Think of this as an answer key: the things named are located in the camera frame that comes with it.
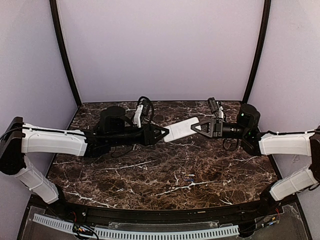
black cylindrical motor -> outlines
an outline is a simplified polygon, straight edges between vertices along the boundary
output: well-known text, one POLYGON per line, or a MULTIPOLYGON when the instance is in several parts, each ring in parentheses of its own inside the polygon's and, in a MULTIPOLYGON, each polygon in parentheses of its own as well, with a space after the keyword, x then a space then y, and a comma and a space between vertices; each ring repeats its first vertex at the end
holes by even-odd
POLYGON ((121 132, 125 128, 126 110, 121 106, 110 106, 100 114, 99 131, 102 134, 121 132))
POLYGON ((240 107, 240 111, 236 117, 236 122, 241 127, 255 130, 258 128, 259 119, 260 112, 258 112, 254 106, 245 103, 240 107))
POLYGON ((224 122, 222 125, 222 138, 224 139, 241 139, 244 128, 235 122, 224 122))

white wall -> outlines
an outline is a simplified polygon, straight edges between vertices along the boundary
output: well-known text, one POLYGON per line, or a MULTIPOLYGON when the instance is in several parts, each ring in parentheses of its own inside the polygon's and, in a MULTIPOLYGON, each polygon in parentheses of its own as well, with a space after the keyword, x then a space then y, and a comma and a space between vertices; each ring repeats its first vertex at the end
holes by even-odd
MULTIPOLYGON (((49 1, 4 0, 0 7, 0 133, 16 116, 33 125, 66 128, 76 111, 60 57, 49 1)), ((45 173, 51 154, 31 160, 45 173)), ((30 197, 0 173, 0 240, 17 238, 30 197)))
POLYGON ((58 0, 83 102, 241 100, 263 0, 58 0))
MULTIPOLYGON (((320 124, 320 2, 272 1, 262 57, 249 103, 262 131, 301 131, 320 124)), ((275 155, 283 177, 309 164, 275 155)), ((320 240, 320 189, 299 194, 313 239, 320 240)))

black mounting bracket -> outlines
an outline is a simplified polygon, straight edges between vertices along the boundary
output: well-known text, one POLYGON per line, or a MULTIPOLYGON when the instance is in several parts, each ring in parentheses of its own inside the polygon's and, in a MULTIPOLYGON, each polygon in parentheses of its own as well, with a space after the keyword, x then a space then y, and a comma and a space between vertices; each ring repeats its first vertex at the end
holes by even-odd
POLYGON ((6 175, 15 175, 26 168, 24 154, 21 153, 23 118, 15 117, 8 129, 9 132, 0 142, 0 172, 6 175))
POLYGON ((145 146, 154 145, 169 134, 169 129, 157 126, 154 124, 148 124, 143 131, 145 146))
POLYGON ((316 132, 310 137, 310 147, 311 147, 311 166, 309 169, 312 171, 312 175, 320 182, 320 133, 316 132))
POLYGON ((191 129, 208 138, 222 137, 223 119, 211 118, 209 120, 200 121, 192 124, 191 129))

dark brown marble surface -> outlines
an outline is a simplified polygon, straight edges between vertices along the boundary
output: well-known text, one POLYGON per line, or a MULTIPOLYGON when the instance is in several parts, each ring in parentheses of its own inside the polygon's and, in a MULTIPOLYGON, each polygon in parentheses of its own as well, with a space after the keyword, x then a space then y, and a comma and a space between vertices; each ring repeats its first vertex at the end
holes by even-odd
MULTIPOLYGON (((109 106, 124 107, 127 115, 135 102, 85 103, 70 129, 92 129, 100 112, 109 106)), ((238 102, 223 102, 227 121, 235 121, 238 102)), ((212 118, 206 101, 154 102, 154 123, 160 126, 198 117, 212 118)), ((129 147, 118 147, 114 155, 129 147)), ((60 185, 69 202, 99 207, 141 210, 180 210, 251 202, 277 179, 268 157, 252 157, 242 149, 222 148, 221 139, 194 134, 153 146, 135 145, 129 154, 111 158, 58 154, 48 178, 60 185), (182 173, 195 174, 194 183, 182 173)))

